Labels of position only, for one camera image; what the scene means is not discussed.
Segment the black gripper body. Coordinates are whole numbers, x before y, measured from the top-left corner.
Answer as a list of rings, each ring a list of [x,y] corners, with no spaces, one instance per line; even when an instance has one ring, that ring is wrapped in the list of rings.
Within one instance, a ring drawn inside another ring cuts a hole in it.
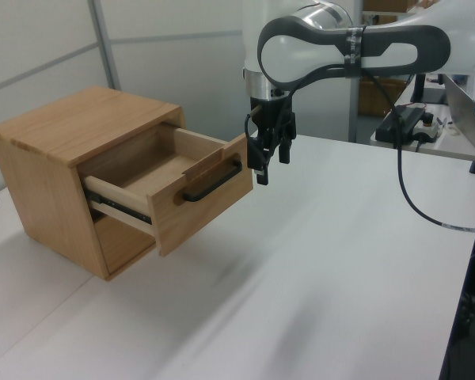
[[[286,128],[290,139],[296,139],[295,113],[292,112],[292,99],[289,96],[264,100],[251,97],[250,107],[255,108],[260,105],[261,110],[252,117],[252,121],[258,127],[258,136],[264,139],[272,138],[272,129],[280,115],[282,121],[280,125]]]

